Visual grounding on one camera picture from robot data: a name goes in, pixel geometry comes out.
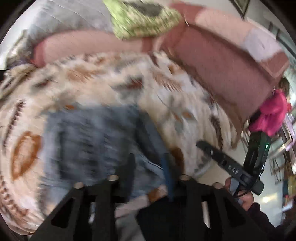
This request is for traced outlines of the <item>person right hand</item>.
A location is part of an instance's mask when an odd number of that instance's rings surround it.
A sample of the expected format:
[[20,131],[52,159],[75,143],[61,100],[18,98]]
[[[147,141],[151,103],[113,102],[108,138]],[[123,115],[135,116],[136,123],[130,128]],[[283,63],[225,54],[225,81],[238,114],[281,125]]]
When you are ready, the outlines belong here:
[[[227,178],[225,180],[224,187],[227,191],[229,191],[231,194],[234,194],[234,188],[238,187],[238,182],[236,180],[232,181],[232,178]],[[246,190],[240,190],[237,193],[238,196],[238,203],[241,205],[241,207],[248,211],[252,204],[254,203],[254,197],[251,192],[247,192]]]

